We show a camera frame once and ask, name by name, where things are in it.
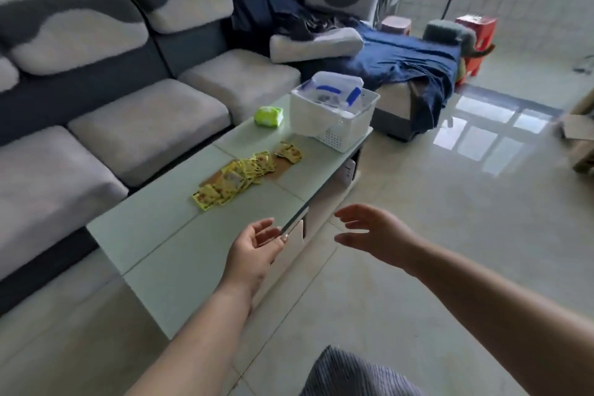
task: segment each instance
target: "white plastic basket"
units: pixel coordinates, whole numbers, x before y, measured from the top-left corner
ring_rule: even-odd
[[[295,133],[315,137],[338,152],[346,152],[365,136],[380,95],[363,88],[359,97],[361,112],[353,118],[344,118],[321,104],[291,93],[291,128]]]

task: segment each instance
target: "dark blue fabric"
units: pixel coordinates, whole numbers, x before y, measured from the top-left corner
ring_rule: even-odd
[[[270,56],[269,41],[278,13],[299,15],[306,8],[297,0],[233,0],[233,30],[230,46]],[[460,58],[460,48],[423,41],[413,37],[378,32],[354,20],[365,40],[365,47],[355,57],[325,58],[294,62],[302,81],[320,70],[356,75],[367,89],[375,91],[383,84],[423,78],[427,88],[415,104],[411,119],[414,132],[437,126],[442,107],[453,93]]]

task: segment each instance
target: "green tissue pack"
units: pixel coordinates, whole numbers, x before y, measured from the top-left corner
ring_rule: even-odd
[[[283,121],[283,109],[277,107],[259,107],[254,115],[254,122],[259,126],[278,127]]]

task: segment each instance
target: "forearm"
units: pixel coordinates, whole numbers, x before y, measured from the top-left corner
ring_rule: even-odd
[[[594,325],[447,249],[424,244],[418,278],[533,396],[591,394]]]
[[[127,396],[219,396],[251,298],[218,288]]]

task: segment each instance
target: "hand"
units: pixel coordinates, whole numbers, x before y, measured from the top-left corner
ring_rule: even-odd
[[[427,244],[392,213],[371,205],[348,205],[334,215],[346,228],[368,230],[367,233],[341,233],[334,237],[337,243],[369,252],[378,260],[405,271],[412,264],[415,252]]]
[[[287,242],[286,235],[279,237],[280,227],[271,227],[273,222],[273,218],[253,222],[237,236],[227,254],[219,288],[238,290],[251,302]]]

